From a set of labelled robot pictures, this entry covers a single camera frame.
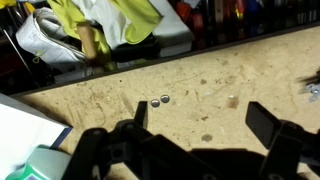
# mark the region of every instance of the yellow cloth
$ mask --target yellow cloth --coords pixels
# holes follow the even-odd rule
[[[3,9],[6,6],[14,6],[16,0],[0,0],[0,9]]]
[[[110,1],[131,21],[125,32],[129,44],[143,41],[161,21],[158,11],[148,0]]]
[[[80,36],[77,33],[77,23],[86,21],[82,12],[71,0],[48,0],[48,3],[59,18],[65,33],[71,37],[80,39]],[[99,62],[106,63],[107,61],[110,61],[110,49],[103,33],[93,27],[92,32],[98,52]]]

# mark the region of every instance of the small hole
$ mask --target small hole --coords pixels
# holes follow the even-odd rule
[[[302,155],[307,157],[307,158],[311,158],[311,157],[314,156],[314,153],[313,153],[313,151],[311,149],[304,149],[302,151]]]
[[[113,157],[115,157],[115,158],[121,157],[122,154],[123,154],[123,152],[120,149],[116,149],[116,150],[113,151]]]

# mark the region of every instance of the wooden work surface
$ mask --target wooden work surface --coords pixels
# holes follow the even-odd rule
[[[166,94],[171,98],[168,104],[149,106],[148,130],[152,133],[161,133],[186,150],[246,148],[265,154],[245,125],[249,101],[260,102],[278,118],[299,123],[308,131],[320,128],[320,100],[309,103],[311,94],[299,94],[303,84],[297,82],[319,69],[319,34],[317,27],[18,100],[74,126],[61,145],[69,153],[85,129],[111,131],[119,120],[134,116],[139,101]],[[132,177],[114,171],[112,175]]]

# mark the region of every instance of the workbench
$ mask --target workbench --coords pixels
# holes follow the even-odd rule
[[[266,154],[245,125],[249,101],[307,131],[320,128],[320,100],[310,103],[311,93],[300,94],[304,84],[298,82],[319,70],[319,34],[316,27],[17,99],[74,127],[61,145],[68,153],[84,130],[111,131],[118,121],[133,118],[139,101],[169,95],[169,103],[149,105],[153,134],[163,134],[185,150],[246,148]],[[132,179],[124,166],[114,168],[123,172],[111,171],[114,179]]]

